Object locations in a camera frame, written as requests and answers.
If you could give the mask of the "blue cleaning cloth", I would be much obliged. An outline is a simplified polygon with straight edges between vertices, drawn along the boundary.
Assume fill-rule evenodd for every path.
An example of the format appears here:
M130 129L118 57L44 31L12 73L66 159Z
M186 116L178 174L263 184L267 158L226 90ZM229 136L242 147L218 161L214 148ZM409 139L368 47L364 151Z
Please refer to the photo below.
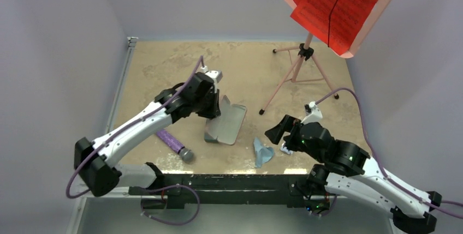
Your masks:
M253 141L254 153L255 153L255 168L261 168L263 164L267 163L274 156L274 149L267 147L257 137Z

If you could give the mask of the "pink glasses case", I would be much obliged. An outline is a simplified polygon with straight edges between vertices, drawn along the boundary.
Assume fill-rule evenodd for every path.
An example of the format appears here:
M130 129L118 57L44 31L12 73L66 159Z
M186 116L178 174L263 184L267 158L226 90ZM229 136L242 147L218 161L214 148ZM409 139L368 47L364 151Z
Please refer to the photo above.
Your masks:
M219 109L221 111L219 117L206 120L204 140L208 143L234 145L245 119L247 107L232 104L224 95L219 102Z

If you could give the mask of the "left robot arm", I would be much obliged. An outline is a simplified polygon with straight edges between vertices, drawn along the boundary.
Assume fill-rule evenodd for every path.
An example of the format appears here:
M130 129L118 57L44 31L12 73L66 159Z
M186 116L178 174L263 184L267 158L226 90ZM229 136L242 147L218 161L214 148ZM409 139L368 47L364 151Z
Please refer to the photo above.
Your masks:
M116 187L139 187L149 195L163 188L163 173L153 163L121 165L133 148L151 135L195 113L199 117L219 117L218 83L222 72L209 70L193 74L185 83L160 92L129 121L94 140L79 139L74 147L73 177L79 176L95 197Z

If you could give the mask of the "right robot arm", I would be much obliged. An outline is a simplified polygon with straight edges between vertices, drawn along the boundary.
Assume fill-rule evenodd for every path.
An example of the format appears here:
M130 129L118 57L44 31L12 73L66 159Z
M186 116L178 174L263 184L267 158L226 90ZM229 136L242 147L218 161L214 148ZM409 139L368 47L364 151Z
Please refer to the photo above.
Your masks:
M273 143L283 141L286 149L314 158L306 182L297 190L306 197L321 192L345 196L385 213L405 233L432 233L437 219L431 214L442 196L419 190L385 170L358 145L337 140L320 125L321 114L303 119L285 115L265 136Z

